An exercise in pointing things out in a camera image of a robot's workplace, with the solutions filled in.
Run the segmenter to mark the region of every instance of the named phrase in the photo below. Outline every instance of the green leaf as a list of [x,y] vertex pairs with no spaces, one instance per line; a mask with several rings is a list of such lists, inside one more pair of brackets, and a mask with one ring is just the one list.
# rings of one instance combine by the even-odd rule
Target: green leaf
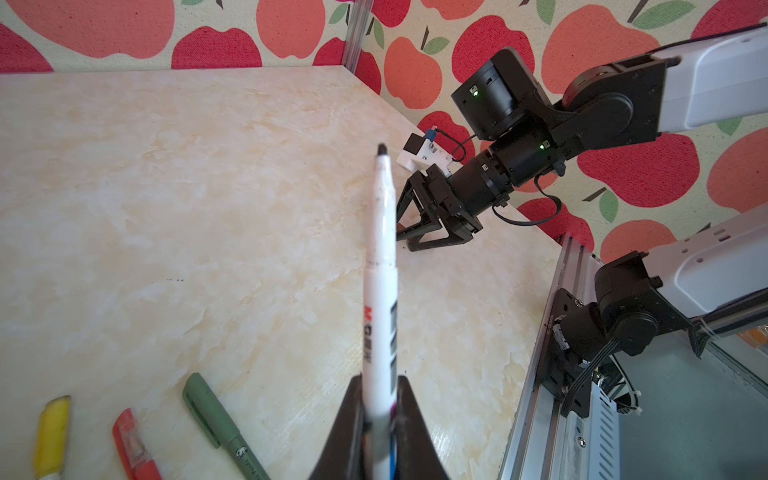
[[728,135],[733,135],[733,132],[736,131],[736,129],[741,124],[741,117],[738,118],[729,118],[728,120],[723,120],[717,122],[717,127],[723,131],[723,133]]
[[663,27],[694,9],[694,4],[683,0],[671,0],[649,8],[632,22],[642,30]]
[[448,46],[448,43],[450,43],[450,41],[445,37],[434,37],[427,42],[427,45],[424,45],[424,53],[427,55],[440,53],[443,48]]
[[384,48],[384,27],[378,19],[373,22],[373,36],[376,37],[376,43],[379,44],[379,47]]
[[552,23],[552,17],[554,17],[554,1],[555,0],[536,0],[538,17],[547,25]]
[[334,10],[333,13],[331,14],[331,19],[328,21],[328,23],[333,24],[341,21],[341,19],[344,18],[344,14],[346,14],[346,10],[348,8],[349,8],[349,5],[347,5],[346,3],[342,3],[341,5],[336,7],[336,10]]
[[616,194],[610,190],[606,190],[602,197],[600,197],[600,213],[603,214],[603,218],[609,222],[613,222],[616,219],[616,214],[619,211],[619,199]]

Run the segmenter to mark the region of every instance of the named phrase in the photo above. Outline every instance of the table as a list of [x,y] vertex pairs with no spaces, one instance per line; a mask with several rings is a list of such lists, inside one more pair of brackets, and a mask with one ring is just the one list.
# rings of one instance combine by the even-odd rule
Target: table
[[[360,370],[372,156],[415,131],[342,67],[0,77],[0,476],[72,394],[69,478],[123,478],[127,407],[165,478],[241,478],[192,372],[272,478],[308,476]],[[398,256],[399,372],[454,479],[497,475],[560,250],[487,213]]]

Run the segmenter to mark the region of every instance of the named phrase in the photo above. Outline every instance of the red pen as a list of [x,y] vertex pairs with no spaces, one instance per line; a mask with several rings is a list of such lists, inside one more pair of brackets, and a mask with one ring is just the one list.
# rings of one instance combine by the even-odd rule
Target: red pen
[[139,438],[136,419],[131,409],[120,414],[112,427],[112,436],[128,480],[163,480],[157,465]]

